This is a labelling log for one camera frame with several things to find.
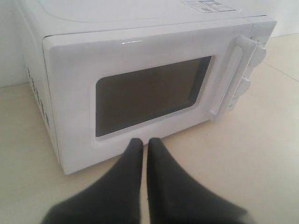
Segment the floor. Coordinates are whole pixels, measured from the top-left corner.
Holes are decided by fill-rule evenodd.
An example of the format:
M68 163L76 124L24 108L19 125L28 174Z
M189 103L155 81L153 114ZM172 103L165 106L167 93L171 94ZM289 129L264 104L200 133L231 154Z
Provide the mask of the floor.
M219 124L206 122L163 142L197 181L248 209L257 223L298 224L299 35L273 38L267 50L251 88ZM0 223L39 223L53 204L117 160L65 176L29 85L0 89L0 105ZM141 205L148 224L144 177Z

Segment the door handle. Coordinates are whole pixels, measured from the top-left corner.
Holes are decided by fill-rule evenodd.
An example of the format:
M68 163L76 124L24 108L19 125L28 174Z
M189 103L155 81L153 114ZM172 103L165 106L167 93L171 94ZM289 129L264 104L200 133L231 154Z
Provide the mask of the door handle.
M245 70L250 63L250 60L256 49L256 42L250 40L249 38L241 35L235 39L235 47L240 47L242 49L242 57L235 69L233 77L228 85L227 90L224 93L224 97L220 103L219 109L209 110L208 117L213 122L218 122L222 116L227 111L229 103L234 96L234 93L245 73Z

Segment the tile floor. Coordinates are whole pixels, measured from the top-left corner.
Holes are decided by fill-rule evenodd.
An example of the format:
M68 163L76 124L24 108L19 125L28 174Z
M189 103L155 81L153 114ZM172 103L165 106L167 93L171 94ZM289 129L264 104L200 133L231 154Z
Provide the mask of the tile floor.
M258 224L299 223L299 35L271 39L250 90L222 122L164 139L199 182L247 208ZM28 84L0 89L0 223L37 224L117 160L65 176ZM149 223L146 181L142 223Z

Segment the microwave top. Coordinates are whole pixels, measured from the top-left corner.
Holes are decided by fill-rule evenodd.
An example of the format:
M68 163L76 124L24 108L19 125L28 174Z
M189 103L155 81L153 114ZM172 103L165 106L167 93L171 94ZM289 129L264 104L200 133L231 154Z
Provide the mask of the microwave top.
M17 0L40 38L265 15L239 0Z

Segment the glass window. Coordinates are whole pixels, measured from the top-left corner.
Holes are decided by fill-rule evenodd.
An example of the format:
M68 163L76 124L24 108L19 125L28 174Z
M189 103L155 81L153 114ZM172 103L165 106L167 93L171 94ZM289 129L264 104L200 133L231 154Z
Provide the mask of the glass window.
M104 77L96 84L96 136L195 104L211 57Z

